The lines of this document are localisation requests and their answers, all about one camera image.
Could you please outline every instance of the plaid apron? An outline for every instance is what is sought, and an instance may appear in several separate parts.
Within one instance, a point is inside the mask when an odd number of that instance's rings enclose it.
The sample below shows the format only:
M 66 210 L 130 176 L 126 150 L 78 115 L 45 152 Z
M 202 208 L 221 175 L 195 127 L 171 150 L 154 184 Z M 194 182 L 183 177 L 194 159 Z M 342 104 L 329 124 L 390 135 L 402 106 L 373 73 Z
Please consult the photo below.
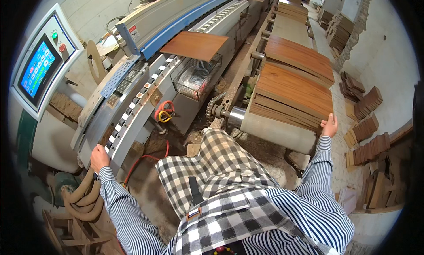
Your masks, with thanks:
M 167 157 L 156 165 L 181 219 L 173 254 L 202 254 L 269 230 L 299 236 L 318 254 L 330 251 L 306 236 L 268 199 L 261 189 L 279 186 L 260 162 L 224 130 L 202 132 L 196 157 Z M 193 192 L 201 200 L 193 199 Z

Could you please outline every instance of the person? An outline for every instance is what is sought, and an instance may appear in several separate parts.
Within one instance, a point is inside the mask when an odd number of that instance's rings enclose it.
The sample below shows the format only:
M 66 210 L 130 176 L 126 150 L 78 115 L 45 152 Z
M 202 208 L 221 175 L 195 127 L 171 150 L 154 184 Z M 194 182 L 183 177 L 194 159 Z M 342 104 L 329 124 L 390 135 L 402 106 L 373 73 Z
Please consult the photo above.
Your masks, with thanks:
M 337 117 L 321 122 L 302 183 L 281 188 L 225 131 L 206 128 L 196 157 L 170 156 L 156 168 L 181 219 L 168 245 L 117 181 L 101 145 L 91 167 L 126 254 L 342 254 L 354 225 L 331 190 L 331 138 Z

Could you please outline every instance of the wire basket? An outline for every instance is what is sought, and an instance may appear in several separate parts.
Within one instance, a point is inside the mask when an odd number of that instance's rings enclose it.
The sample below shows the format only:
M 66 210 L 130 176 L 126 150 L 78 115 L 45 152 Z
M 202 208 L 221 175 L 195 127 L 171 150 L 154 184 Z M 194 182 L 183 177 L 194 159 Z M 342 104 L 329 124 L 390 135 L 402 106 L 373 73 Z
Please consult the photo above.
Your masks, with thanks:
M 178 93 L 200 102 L 221 66 L 220 54 L 215 54 L 210 62 L 191 58 L 173 80 L 174 88 Z

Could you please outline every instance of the right hand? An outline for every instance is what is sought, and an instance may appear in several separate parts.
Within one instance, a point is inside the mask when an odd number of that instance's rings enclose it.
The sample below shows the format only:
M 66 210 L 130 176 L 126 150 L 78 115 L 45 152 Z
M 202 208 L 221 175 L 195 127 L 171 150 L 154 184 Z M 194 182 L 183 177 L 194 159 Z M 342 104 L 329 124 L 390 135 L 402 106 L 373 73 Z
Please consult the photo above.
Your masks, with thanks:
M 330 136 L 331 138 L 336 135 L 338 129 L 337 116 L 330 113 L 328 120 L 321 121 L 322 133 L 321 136 Z
M 100 144 L 97 144 L 97 146 L 93 149 L 90 160 L 91 167 L 97 174 L 100 173 L 101 168 L 109 166 L 110 163 L 109 156 L 106 153 L 105 148 Z

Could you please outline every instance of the red emergency stop button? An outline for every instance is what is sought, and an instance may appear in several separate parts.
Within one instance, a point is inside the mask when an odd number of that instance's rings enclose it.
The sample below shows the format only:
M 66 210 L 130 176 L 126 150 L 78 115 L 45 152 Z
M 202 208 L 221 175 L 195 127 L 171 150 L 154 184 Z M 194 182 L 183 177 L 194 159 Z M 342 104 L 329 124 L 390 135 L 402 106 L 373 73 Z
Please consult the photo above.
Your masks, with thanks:
M 59 52 L 63 53 L 63 51 L 65 51 L 65 49 L 66 49 L 66 45 L 64 43 L 59 45 Z

